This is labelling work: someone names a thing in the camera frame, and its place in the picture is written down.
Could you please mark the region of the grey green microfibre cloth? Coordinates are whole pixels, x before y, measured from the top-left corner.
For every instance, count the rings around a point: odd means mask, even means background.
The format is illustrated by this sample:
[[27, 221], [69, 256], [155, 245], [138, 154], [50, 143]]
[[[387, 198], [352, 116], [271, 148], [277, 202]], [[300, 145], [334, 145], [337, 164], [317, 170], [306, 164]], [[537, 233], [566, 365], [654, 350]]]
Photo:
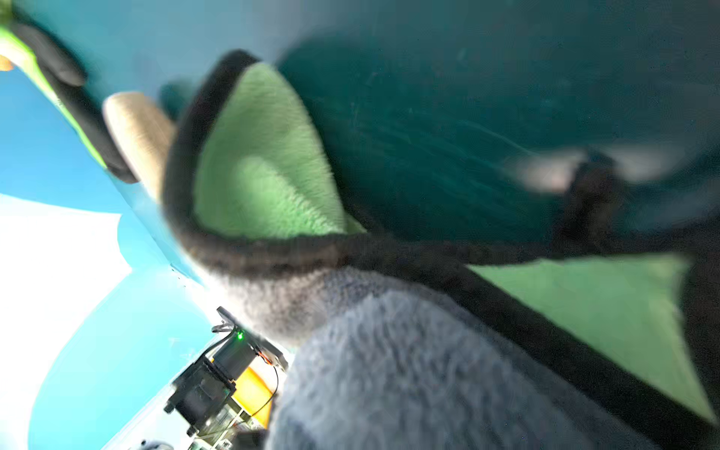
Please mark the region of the grey green microfibre cloth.
[[264, 449], [716, 449], [718, 216], [617, 234], [625, 194], [592, 152], [549, 240], [371, 234], [239, 50], [179, 122], [162, 207], [213, 298], [294, 353]]

